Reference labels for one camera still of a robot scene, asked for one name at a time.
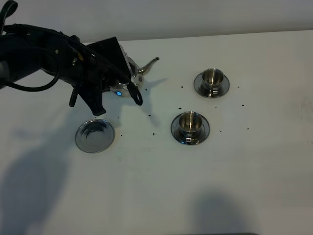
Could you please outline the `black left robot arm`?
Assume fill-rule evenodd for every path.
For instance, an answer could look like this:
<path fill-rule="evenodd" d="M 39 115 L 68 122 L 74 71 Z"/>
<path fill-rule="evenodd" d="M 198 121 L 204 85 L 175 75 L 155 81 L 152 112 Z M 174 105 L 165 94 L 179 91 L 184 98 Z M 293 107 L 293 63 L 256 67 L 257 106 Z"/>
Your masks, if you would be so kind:
<path fill-rule="evenodd" d="M 69 105 L 81 97 L 94 116 L 106 113 L 102 102 L 104 75 L 112 68 L 100 53 L 82 44 L 76 36 L 26 24 L 4 26 L 0 37 L 0 61 L 4 71 L 0 86 L 25 92 L 41 92 L 59 80 L 72 86 Z M 46 85 L 25 87 L 17 81 L 42 70 L 53 76 Z"/>

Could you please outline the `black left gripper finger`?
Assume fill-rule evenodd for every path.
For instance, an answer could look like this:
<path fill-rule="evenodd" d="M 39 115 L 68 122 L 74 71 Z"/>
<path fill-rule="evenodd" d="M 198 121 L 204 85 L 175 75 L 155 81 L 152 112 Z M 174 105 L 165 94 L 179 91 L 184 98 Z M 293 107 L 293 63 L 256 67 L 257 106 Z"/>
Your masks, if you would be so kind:
<path fill-rule="evenodd" d="M 79 96 L 84 100 L 95 116 L 106 113 L 102 102 L 102 88 L 100 86 L 82 86 L 79 89 Z"/>

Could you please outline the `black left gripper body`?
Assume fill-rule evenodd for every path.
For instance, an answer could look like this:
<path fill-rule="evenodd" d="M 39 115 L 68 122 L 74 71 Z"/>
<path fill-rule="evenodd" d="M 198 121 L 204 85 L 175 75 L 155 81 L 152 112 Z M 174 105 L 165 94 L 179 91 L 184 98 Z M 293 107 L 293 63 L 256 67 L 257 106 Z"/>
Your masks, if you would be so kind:
<path fill-rule="evenodd" d="M 70 84 L 79 95 L 82 86 L 100 86 L 103 92 L 110 90 L 112 83 L 105 77 L 104 62 L 94 54 L 73 54 L 71 61 L 62 68 L 62 80 Z"/>

